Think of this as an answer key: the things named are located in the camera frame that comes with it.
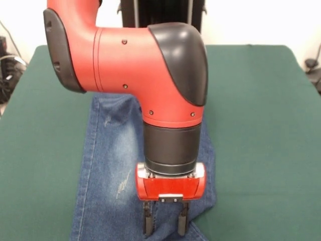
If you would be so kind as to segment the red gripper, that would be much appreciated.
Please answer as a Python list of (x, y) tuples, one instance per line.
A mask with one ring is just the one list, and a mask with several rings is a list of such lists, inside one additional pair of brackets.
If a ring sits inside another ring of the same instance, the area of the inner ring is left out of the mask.
[(188, 230), (188, 200), (200, 199), (206, 187), (206, 168), (197, 163), (193, 172), (185, 176), (159, 176), (138, 163), (135, 169), (135, 184), (138, 198), (143, 200), (143, 233), (152, 235), (153, 216), (148, 201), (182, 202), (178, 217), (178, 234), (184, 236)]

